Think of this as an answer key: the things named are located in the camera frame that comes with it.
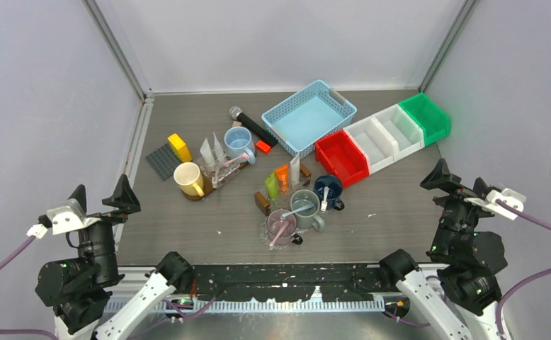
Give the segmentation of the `mauve mug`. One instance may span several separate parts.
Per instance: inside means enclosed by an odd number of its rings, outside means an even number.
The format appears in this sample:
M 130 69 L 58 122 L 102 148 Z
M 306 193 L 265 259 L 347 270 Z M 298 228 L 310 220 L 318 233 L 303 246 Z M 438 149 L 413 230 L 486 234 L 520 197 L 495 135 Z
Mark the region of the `mauve mug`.
M 269 246 L 301 245 L 304 240 L 298 233 L 296 217 L 291 214 L 284 217 L 288 210 L 274 210 L 266 218 L 266 232 Z

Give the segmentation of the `teal cap toothpaste tube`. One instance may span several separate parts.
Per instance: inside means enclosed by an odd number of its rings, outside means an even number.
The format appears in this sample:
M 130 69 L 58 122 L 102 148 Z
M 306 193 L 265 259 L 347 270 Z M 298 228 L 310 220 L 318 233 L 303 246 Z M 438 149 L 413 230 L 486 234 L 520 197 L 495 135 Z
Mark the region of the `teal cap toothpaste tube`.
M 217 138 L 217 135 L 215 132 L 213 133 L 213 149 L 215 153 L 215 161 L 218 164 L 225 163 L 225 160 L 226 160 L 225 151 L 223 150 L 223 147 L 219 139 Z

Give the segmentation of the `white toothbrush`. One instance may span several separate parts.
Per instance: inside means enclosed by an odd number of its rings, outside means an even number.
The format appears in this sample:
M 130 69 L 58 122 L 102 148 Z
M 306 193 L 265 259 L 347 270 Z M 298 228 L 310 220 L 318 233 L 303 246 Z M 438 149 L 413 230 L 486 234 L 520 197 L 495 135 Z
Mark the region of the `white toothbrush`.
M 328 195 L 329 195 L 330 188 L 328 186 L 323 187 L 322 190 L 322 202 L 320 205 L 320 211 L 325 212 L 328 207 Z

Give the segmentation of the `orange cap toothpaste tube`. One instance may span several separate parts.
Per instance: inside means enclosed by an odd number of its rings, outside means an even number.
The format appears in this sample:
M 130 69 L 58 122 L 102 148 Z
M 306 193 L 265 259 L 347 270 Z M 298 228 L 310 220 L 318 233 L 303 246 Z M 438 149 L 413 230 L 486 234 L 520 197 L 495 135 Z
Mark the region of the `orange cap toothpaste tube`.
M 289 177 L 292 185 L 300 182 L 300 154 L 296 154 L 289 164 Z

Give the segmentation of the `grey mug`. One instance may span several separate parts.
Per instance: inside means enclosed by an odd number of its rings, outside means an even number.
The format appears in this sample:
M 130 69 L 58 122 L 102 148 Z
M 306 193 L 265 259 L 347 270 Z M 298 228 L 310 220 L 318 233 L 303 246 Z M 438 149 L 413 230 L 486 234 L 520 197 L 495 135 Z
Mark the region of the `grey mug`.
M 295 191 L 290 199 L 290 207 L 292 210 L 297 210 L 308 204 L 313 204 L 309 209 L 296 212 L 294 214 L 297 220 L 299 229 L 314 228 L 318 232 L 323 232 L 325 229 L 325 221 L 319 214 L 320 200 L 316 193 L 307 189 Z

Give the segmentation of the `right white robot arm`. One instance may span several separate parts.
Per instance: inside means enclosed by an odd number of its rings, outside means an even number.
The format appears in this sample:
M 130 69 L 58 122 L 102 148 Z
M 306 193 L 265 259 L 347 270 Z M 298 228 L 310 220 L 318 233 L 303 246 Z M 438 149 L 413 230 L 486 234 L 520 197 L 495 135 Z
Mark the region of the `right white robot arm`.
M 403 249 L 380 260 L 380 283 L 404 293 L 443 339 L 502 339 L 502 317 L 495 315 L 502 298 L 496 275 L 507 266 L 502 238 L 494 232 L 478 232 L 482 218 L 494 213 L 476 204 L 490 190 L 481 178 L 472 188 L 461 184 L 445 159 L 439 159 L 420 186 L 440 189 L 433 198 L 443 211 L 427 256 L 444 264 L 437 278 L 444 292 L 436 295 L 417 262 Z

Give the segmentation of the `pink toothbrush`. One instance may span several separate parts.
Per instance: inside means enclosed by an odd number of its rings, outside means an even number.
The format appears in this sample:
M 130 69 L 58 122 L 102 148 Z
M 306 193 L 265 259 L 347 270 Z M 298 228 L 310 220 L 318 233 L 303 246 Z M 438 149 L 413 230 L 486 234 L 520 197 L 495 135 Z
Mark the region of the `pink toothbrush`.
M 287 220 L 281 220 L 281 226 L 277 232 L 277 234 L 274 236 L 274 238 L 271 240 L 269 247 L 273 248 L 278 239 L 280 238 L 281 234 L 284 233 L 284 231 L 287 229 L 289 222 Z
M 248 160 L 249 160 L 249 155 L 246 152 L 242 152 L 239 156 L 236 156 L 233 159 L 230 159 L 222 163 L 222 168 L 227 168 L 232 164 L 244 163 L 244 162 L 247 162 Z

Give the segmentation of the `light blue mug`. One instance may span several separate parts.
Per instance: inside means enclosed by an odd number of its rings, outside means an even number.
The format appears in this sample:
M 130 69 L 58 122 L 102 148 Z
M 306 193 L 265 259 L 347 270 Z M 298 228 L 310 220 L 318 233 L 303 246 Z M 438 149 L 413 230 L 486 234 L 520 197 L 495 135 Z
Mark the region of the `light blue mug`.
M 256 150 L 250 130 L 242 126 L 231 127 L 226 131 L 224 142 L 227 155 L 238 162 L 256 163 Z

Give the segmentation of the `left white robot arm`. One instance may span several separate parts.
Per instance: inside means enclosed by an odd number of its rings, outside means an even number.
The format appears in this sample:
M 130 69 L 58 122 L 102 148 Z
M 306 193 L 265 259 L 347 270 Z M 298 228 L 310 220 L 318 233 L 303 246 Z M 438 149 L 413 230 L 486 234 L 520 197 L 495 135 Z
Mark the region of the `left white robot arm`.
M 193 282 L 193 267 L 171 251 L 134 297 L 114 317 L 99 324 L 112 296 L 109 288 L 124 278 L 118 270 L 113 228 L 141 210 L 126 174 L 102 204 L 112 210 L 87 214 L 86 188 L 80 184 L 63 205 L 39 216 L 28 232 L 35 237 L 43 237 L 47 231 L 78 234 L 77 256 L 44 264 L 35 287 L 44 305 L 54 312 L 59 339 L 126 339 L 158 302 L 172 293 L 186 292 Z

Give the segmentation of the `green toothpaste tube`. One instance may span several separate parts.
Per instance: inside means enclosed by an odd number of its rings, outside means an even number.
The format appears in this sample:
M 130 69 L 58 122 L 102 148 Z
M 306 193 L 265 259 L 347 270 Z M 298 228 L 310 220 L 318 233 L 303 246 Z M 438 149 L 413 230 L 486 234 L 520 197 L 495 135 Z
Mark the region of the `green toothpaste tube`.
M 272 200 L 279 198 L 279 187 L 276 174 L 272 172 L 264 181 L 268 197 Z

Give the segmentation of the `dark blue mug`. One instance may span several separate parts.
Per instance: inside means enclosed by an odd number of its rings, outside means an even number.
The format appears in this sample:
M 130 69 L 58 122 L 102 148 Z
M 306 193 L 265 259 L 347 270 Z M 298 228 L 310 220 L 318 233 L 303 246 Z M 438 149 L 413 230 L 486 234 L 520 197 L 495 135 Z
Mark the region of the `dark blue mug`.
M 341 199 L 341 195 L 343 193 L 343 185 L 341 180 L 331 174 L 322 175 L 317 178 L 314 182 L 314 192 L 320 200 L 320 205 L 322 202 L 322 190 L 325 186 L 330 188 L 327 210 L 342 211 L 345 208 L 345 204 Z

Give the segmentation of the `clear acrylic toothbrush holder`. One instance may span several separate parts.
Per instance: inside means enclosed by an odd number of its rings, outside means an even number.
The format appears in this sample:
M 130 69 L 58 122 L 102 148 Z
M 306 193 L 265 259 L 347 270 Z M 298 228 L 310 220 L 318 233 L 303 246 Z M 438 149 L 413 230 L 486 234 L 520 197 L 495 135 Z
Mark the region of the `clear acrylic toothbrush holder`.
M 225 161 L 230 160 L 230 158 L 227 155 L 225 155 L 225 156 L 226 156 Z M 201 170 L 203 176 L 207 179 L 206 183 L 209 185 L 209 188 L 216 189 L 216 188 L 212 187 L 212 181 L 211 181 L 214 171 L 208 171 L 207 170 L 207 168 L 205 166 L 205 162 L 203 161 L 202 157 L 197 159 L 195 162 L 200 167 L 200 170 Z M 228 166 L 227 168 L 222 168 L 222 165 L 221 165 L 220 181 L 219 181 L 218 188 L 225 185 L 233 176 L 235 176 L 239 172 L 240 168 L 241 168 L 241 164 L 232 164 L 232 165 Z

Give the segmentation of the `yellow mug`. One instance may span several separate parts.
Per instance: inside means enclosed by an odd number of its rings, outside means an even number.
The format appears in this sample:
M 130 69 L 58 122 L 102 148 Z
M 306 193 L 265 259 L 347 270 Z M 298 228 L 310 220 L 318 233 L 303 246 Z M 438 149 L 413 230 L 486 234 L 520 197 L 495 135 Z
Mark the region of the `yellow mug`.
M 205 196 L 202 172 L 196 163 L 186 162 L 177 166 L 174 181 L 186 195 L 200 198 Z

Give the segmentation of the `pink cap toothpaste tube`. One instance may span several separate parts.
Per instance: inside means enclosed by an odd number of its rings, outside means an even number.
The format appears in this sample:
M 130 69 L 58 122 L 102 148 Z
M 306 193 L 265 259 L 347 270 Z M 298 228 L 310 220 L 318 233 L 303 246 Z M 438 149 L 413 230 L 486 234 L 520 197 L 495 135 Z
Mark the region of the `pink cap toothpaste tube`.
M 201 147 L 200 147 L 200 153 L 203 158 L 203 161 L 205 162 L 205 166 L 208 171 L 214 171 L 215 170 L 215 158 L 213 156 L 212 150 L 210 148 L 208 139 L 205 138 Z

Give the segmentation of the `grey toothbrush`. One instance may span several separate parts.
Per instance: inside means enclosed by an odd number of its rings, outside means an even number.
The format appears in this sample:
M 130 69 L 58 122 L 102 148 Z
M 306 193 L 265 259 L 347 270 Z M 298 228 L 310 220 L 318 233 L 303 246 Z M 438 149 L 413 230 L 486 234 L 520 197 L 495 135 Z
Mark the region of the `grey toothbrush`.
M 213 175 L 212 175 L 212 179 L 211 179 L 213 188 L 218 188 L 218 186 L 219 186 L 220 170 L 221 170 L 221 165 L 216 164 Z

